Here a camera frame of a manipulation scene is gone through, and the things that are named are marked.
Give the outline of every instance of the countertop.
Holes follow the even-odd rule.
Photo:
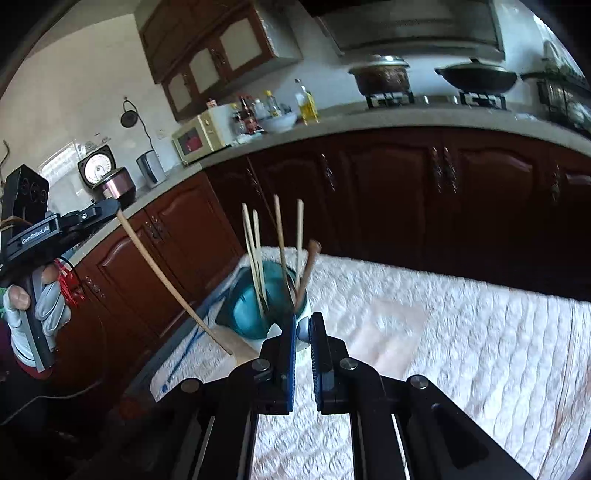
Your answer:
[[[248,144],[226,148],[188,167],[174,167],[160,185],[153,189],[139,189],[135,202],[124,211],[124,214],[127,218],[131,217],[183,180],[212,165],[289,142],[355,130],[388,127],[480,128],[546,140],[591,157],[591,141],[585,137],[559,125],[520,113],[463,105],[416,105],[374,110],[363,109],[359,104],[353,104],[348,109],[345,107],[343,106],[341,113],[333,116],[321,114],[320,122],[317,124],[296,125],[292,130],[282,134],[263,135]],[[81,261],[118,225],[119,221],[114,219],[96,232],[74,253],[70,259],[72,264],[76,265]]]

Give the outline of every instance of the stove burner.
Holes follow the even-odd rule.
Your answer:
[[[414,95],[412,92],[397,93],[379,93],[377,95],[368,95],[365,97],[369,108],[382,106],[401,106],[414,104]]]
[[[496,99],[499,99],[501,101],[500,107],[497,105]],[[487,93],[460,92],[460,103],[462,105],[483,106],[486,108],[496,108],[499,110],[507,110],[507,102],[505,100],[505,97],[502,95],[489,95]]]

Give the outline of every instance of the wooden cabinet door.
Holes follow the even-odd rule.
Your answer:
[[[220,47],[216,38],[211,38],[197,48],[189,61],[189,69],[197,94],[207,95],[210,89],[220,86],[225,79],[220,74]]]
[[[261,20],[253,7],[241,10],[221,28],[222,67],[228,80],[236,79],[272,58]]]
[[[184,0],[162,0],[139,36],[156,83],[160,83],[194,38]]]
[[[207,180],[197,173],[145,211],[161,240],[155,248],[197,304],[236,266],[243,250]]]
[[[275,216],[271,213],[249,157],[234,158],[205,170],[213,191],[222,205],[243,249],[246,249],[242,223],[242,204],[256,210],[259,216],[261,244],[277,246]]]
[[[340,255],[333,211],[338,209],[333,174],[322,153],[323,139],[305,140],[251,154],[249,157],[274,215],[279,195],[285,244],[296,245],[297,199],[304,202],[303,247],[318,240],[322,252]]]
[[[396,128],[330,141],[345,254],[420,268],[433,190],[431,151],[439,146],[439,133]]]
[[[568,148],[549,147],[551,190],[545,222],[545,284],[558,295],[591,300],[591,158]]]
[[[188,64],[181,65],[171,78],[165,80],[163,88],[176,120],[197,115],[202,102]]]
[[[191,21],[196,32],[207,31],[212,25],[222,19],[224,15],[231,12],[243,0],[187,0],[191,10]]]
[[[145,211],[129,219],[136,234],[179,292],[188,298],[157,249],[161,242]],[[83,280],[119,322],[140,329],[149,345],[159,345],[184,319],[183,309],[162,285],[121,227],[84,260]]]
[[[76,266],[80,278],[90,275],[85,260]],[[87,285],[86,297],[72,308],[72,318],[56,337],[56,363],[51,384],[56,392],[81,390],[105,375],[103,383],[85,395],[85,403],[108,410],[152,354],[138,334],[133,318],[110,314]]]
[[[458,202],[457,274],[527,287],[529,265],[539,261],[547,144],[475,129],[445,130],[443,139],[443,168]]]

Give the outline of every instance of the range hood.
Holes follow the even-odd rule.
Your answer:
[[[492,0],[349,0],[338,5],[300,1],[340,55],[433,53],[505,59]]]

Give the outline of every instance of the white bowl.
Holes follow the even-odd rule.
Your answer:
[[[290,112],[281,116],[272,116],[259,121],[259,125],[270,134],[280,134],[291,130],[296,124],[297,113]]]

